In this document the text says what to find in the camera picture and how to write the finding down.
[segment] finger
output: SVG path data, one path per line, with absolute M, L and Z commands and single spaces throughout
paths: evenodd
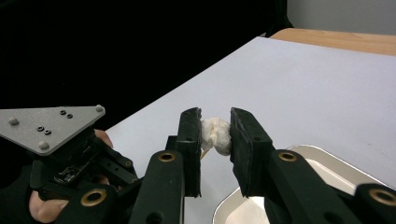
M 32 218 L 36 221 L 50 223 L 55 221 L 67 204 L 67 200 L 59 199 L 42 201 L 38 197 L 38 192 L 33 190 L 30 197 L 29 210 Z
M 108 146 L 113 147 L 113 143 L 111 142 L 110 137 L 105 131 L 95 129 L 95 135 L 103 142 L 105 142 Z

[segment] bolt hole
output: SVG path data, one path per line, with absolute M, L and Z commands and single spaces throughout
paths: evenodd
M 324 214 L 324 219 L 326 219 L 329 223 L 332 224 L 343 224 L 344 221 L 338 215 L 334 213 L 327 212 Z
M 147 224 L 161 224 L 163 223 L 163 216 L 158 212 L 153 212 L 146 218 Z
M 297 161 L 297 157 L 295 155 L 293 155 L 292 153 L 289 153 L 289 152 L 279 153 L 278 156 L 283 161 Z

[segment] table surface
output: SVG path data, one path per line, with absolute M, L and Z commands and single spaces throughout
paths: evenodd
M 315 33 L 299 36 L 318 41 Z M 202 119 L 230 120 L 238 107 L 255 116 L 275 148 L 320 147 L 396 188 L 396 57 L 315 46 L 327 37 L 306 44 L 276 39 L 281 35 L 252 39 L 108 129 L 114 149 L 141 177 L 152 154 L 177 135 L 183 111 L 199 107 Z M 185 223 L 212 223 L 238 187 L 230 158 L 211 149 L 201 160 L 202 197 L 185 199 Z
M 336 49 L 396 55 L 396 35 L 371 35 L 288 28 L 273 34 L 271 38 Z

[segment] screw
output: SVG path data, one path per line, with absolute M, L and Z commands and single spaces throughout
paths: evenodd
M 41 142 L 38 143 L 38 147 L 41 150 L 45 150 L 45 149 L 49 148 L 50 145 L 47 142 L 41 141 Z
M 8 123 L 10 124 L 10 125 L 17 125 L 17 124 L 19 124 L 20 122 L 16 119 L 16 118 L 9 118 L 9 120 L 8 120 Z

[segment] silver tray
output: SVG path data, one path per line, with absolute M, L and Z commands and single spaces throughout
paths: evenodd
M 377 179 L 361 170 L 341 161 L 319 147 L 299 145 L 288 150 L 302 155 L 322 179 L 335 188 L 353 195 L 355 189 L 362 183 L 382 184 Z M 213 224 L 269 224 L 263 206 L 263 197 L 242 197 L 240 188 L 227 196 L 217 207 Z

